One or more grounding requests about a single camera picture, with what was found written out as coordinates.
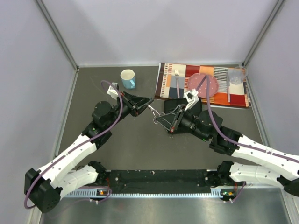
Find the black zip tool case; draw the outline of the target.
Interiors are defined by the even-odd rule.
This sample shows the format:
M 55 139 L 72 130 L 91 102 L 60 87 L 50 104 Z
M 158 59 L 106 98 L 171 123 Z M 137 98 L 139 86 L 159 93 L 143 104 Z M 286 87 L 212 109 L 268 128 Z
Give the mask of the black zip tool case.
M 168 99 L 164 101 L 163 122 L 169 134 L 182 134 L 196 132 L 196 121 L 202 112 L 201 100 L 191 109 L 187 107 L 186 99 Z

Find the silver thinning scissors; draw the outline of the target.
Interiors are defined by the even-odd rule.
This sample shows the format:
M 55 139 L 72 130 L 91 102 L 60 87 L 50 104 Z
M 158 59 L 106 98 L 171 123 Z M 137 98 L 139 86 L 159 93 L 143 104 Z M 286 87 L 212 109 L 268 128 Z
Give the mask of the silver thinning scissors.
M 151 105 L 147 105 L 147 107 L 150 109 L 150 111 L 153 113 L 153 115 L 154 115 L 154 118 L 153 118 L 153 122 L 154 122 L 154 124 L 158 124 L 157 123 L 157 121 L 156 121 L 156 118 L 158 117 L 158 116 L 161 116 L 161 115 L 165 115 L 165 113 L 164 112 L 158 112 L 155 108 L 153 108 Z

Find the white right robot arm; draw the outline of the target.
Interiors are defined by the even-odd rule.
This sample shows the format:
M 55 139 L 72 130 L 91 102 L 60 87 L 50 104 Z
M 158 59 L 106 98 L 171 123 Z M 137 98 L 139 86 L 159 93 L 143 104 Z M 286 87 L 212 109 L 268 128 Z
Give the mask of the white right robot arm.
M 178 105 L 172 112 L 154 118 L 170 133 L 183 131 L 203 141 L 210 141 L 215 152 L 255 163 L 243 165 L 223 162 L 217 168 L 222 184 L 234 182 L 259 182 L 282 188 L 287 193 L 299 195 L 299 157 L 257 143 L 244 134 L 222 125 L 223 119 L 211 109 L 193 115 Z

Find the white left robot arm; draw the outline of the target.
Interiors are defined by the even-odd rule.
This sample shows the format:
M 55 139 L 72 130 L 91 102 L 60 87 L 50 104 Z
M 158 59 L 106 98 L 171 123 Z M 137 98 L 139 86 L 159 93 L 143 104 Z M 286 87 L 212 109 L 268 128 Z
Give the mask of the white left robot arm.
M 25 174 L 24 207 L 30 209 L 28 201 L 42 213 L 51 211 L 69 193 L 94 183 L 105 182 L 106 174 L 101 165 L 92 162 L 79 171 L 72 172 L 85 157 L 100 149 L 111 137 L 111 129 L 126 116 L 139 116 L 154 101 L 153 98 L 139 97 L 120 92 L 117 104 L 107 101 L 96 104 L 92 121 L 77 139 L 55 159 L 41 168 L 31 168 Z

